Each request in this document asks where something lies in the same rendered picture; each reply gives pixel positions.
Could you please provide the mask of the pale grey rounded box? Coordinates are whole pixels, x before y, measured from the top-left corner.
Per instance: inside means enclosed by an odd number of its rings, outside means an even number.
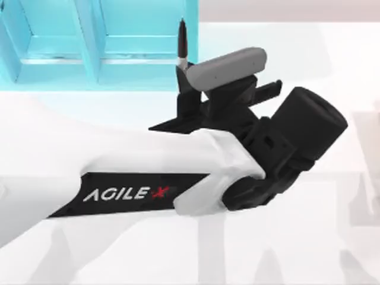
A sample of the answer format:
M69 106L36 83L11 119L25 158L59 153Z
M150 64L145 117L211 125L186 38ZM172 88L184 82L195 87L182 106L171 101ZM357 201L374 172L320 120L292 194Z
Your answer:
M246 47L189 67L186 78L194 89L209 91L259 73L266 63L263 48Z

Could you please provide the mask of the dark pen with white band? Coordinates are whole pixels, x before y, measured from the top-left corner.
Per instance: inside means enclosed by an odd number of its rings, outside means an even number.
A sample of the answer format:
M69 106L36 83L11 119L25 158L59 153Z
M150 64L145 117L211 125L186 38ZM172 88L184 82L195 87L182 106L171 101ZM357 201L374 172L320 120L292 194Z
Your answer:
M182 70L188 68L188 41L185 20L182 18L178 31L178 67Z

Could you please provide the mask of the light blue rack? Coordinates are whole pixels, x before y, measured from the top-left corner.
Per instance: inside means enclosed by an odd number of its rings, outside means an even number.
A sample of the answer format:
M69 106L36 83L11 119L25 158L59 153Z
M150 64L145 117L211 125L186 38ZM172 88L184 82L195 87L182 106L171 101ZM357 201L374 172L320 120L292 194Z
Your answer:
M1 91L172 91L200 0L0 0Z

